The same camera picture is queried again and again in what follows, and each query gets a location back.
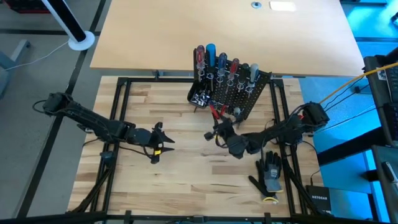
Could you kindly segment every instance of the tool organizer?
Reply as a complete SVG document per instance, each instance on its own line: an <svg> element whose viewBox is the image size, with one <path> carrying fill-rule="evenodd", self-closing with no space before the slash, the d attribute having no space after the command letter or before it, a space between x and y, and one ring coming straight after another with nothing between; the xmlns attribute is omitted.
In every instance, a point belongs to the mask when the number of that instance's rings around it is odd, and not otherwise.
<svg viewBox="0 0 398 224"><path fill-rule="evenodd" d="M252 89L252 92L249 94L246 91L246 87L248 86L248 81L250 80L250 76L243 77L241 74L242 64L239 64L238 71L235 74L235 78L233 80L233 84L228 87L228 75L230 66L232 61L227 60L226 62L226 71L225 76L223 76L223 81L221 84L217 81L218 75L214 74L213 76L213 91L211 91L211 79L207 78L208 66L207 61L205 60L205 74L203 76L199 76L197 69L197 59L196 59L197 50L193 51L193 71L194 71L194 82L188 93L187 100L190 104L198 107L198 108L206 108L210 103L214 105L214 108L218 111L222 108L223 105L227 106L225 113L231 114L235 117L242 117L243 119L247 119L253 106L256 104L257 99L261 95L262 90L269 83L271 79L271 73L259 71L259 75L257 80L255 80L255 87ZM216 57L216 71L218 69L218 57ZM243 89L239 90L237 88L238 81L241 83L244 80ZM205 103L200 105L195 101L195 95L199 95L199 93L205 92ZM240 114L236 116L234 114L234 108L240 108Z"/></svg>

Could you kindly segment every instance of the tool holder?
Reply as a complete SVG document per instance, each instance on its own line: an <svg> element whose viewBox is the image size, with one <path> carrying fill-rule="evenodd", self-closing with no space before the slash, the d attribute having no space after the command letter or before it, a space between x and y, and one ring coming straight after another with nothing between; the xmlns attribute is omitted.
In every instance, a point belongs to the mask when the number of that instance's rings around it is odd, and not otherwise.
<svg viewBox="0 0 398 224"><path fill-rule="evenodd" d="M188 92L187 100L190 104L196 106L197 108L206 108L210 103L214 105L214 108L218 111L223 105L227 106L225 113L231 114L236 118L242 117L247 119L253 106L256 104L257 99L261 95L262 90L267 83L271 80L271 72L259 71L259 75L254 82L252 88L247 88L250 80L250 76L247 75L243 77L241 74L242 64L239 64L238 70L235 73L234 79L231 82L228 80L229 69L232 61L227 60L225 76L223 76L223 81L220 83L219 76L217 75L218 70L218 57L216 57L216 69L213 71L213 91L211 90L211 80L208 78L208 66L205 60L204 74L199 76L199 71L197 69L197 50L193 50L193 71L194 71L194 82ZM234 109L240 108L240 113L235 114Z"/></svg>

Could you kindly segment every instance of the white cable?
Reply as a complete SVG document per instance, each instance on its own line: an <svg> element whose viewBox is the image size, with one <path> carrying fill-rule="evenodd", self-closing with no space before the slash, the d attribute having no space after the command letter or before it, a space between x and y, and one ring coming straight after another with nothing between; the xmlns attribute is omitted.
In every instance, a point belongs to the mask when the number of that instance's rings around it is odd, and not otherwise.
<svg viewBox="0 0 398 224"><path fill-rule="evenodd" d="M14 69L14 68L19 68L19 67L22 67L22 66L25 66L25 65L32 65L33 63L36 63L39 60L43 60L43 59L47 58L48 56L52 55L54 52L56 52L58 49L60 49L61 47L63 47L67 43L68 42L65 42L61 46L57 47L55 50L51 51L48 55L46 55L44 57L41 57L41 58L39 58L37 60L34 60L33 62L25 63L25 64L22 64L22 65L17 65L17 66L11 67L11 68L7 68L7 69L2 70L2 72L8 71L8 70L11 70L11 69Z"/></svg>

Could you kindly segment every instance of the netgear logo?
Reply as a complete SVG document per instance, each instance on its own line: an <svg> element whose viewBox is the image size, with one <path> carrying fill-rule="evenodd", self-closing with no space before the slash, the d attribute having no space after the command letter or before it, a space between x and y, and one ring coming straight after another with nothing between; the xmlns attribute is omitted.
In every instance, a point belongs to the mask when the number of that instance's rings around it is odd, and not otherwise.
<svg viewBox="0 0 398 224"><path fill-rule="evenodd" d="M327 197L322 197L322 196L317 196L317 195L312 195L313 199L319 199L319 200L328 200Z"/></svg>

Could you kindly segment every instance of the gray floor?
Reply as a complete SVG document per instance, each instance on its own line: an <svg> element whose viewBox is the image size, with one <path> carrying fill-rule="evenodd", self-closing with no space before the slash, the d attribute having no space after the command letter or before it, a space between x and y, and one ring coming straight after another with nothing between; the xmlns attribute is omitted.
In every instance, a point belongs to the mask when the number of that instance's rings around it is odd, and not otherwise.
<svg viewBox="0 0 398 224"><path fill-rule="evenodd" d="M80 24L88 29L100 0L66 0L66 2ZM105 10L96 27L97 31L101 30L103 26L110 2L111 0L106 1ZM351 15L351 18L355 18L352 16L355 15L355 10L349 8L345 11L348 17ZM360 26L357 26L358 23L352 20L349 20L349 23L355 25L353 27L355 33L362 30L359 28ZM3 4L0 4L0 28L61 30L49 14L17 14ZM395 35L396 33L394 31L388 34L377 36L391 37L391 34ZM32 43L32 48L24 55L22 62L31 62L42 57L67 41L66 36L57 35L0 34L0 50L10 54L21 39L29 39ZM372 47L380 46L370 43L366 47L369 55L374 52L371 50ZM93 47L88 51L73 92L73 97L87 108L93 107L101 76L151 75L151 72L91 70L90 62L94 49ZM0 157L0 219L15 216L15 210L25 191L26 183L32 174L37 156L53 120L34 112L31 105L35 101L46 99L51 92L66 89L78 56L79 52L74 52L65 46L41 62L18 68L9 84L7 93L0 100L0 141L2 143L0 149L2 152ZM31 206L30 216L65 212L84 138L85 134L76 127L73 121L64 119Z"/></svg>

